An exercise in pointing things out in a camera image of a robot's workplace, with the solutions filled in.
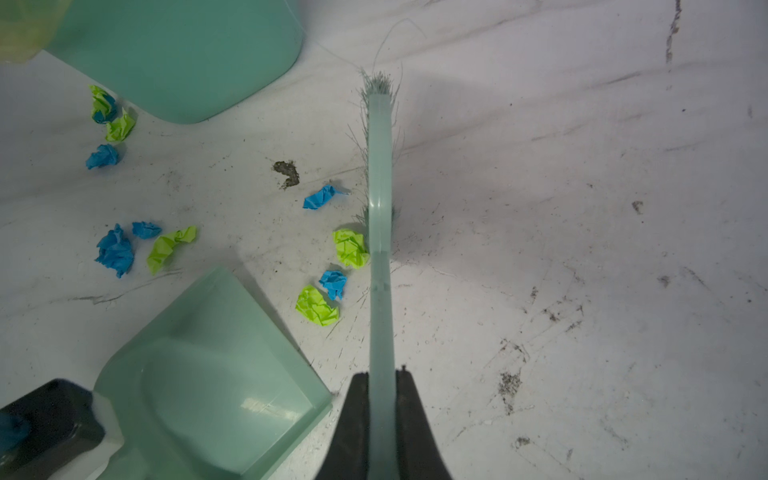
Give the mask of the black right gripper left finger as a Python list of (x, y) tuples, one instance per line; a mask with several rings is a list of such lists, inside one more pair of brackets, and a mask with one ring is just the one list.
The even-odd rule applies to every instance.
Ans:
[(352, 377), (316, 480), (366, 480), (369, 453), (369, 374)]

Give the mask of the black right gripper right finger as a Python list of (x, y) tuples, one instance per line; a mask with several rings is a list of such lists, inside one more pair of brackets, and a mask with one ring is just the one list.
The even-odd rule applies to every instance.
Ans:
[(397, 460), (401, 479), (451, 480), (412, 374), (396, 371)]

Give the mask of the green plastic dustpan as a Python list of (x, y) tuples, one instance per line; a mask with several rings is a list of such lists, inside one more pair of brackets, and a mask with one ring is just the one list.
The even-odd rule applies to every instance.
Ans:
[(220, 267), (115, 353), (95, 390), (124, 438), (107, 479), (265, 479), (332, 402), (302, 354)]

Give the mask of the green hand brush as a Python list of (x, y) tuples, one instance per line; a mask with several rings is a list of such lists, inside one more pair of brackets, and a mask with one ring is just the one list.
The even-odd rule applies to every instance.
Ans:
[(368, 421), (366, 479), (398, 479), (396, 427), (396, 368), (393, 338), (390, 259), (393, 229), (392, 110), (396, 89), (383, 72), (363, 75), (367, 162), (368, 251), (370, 254), (369, 371), (353, 377), (365, 389)]

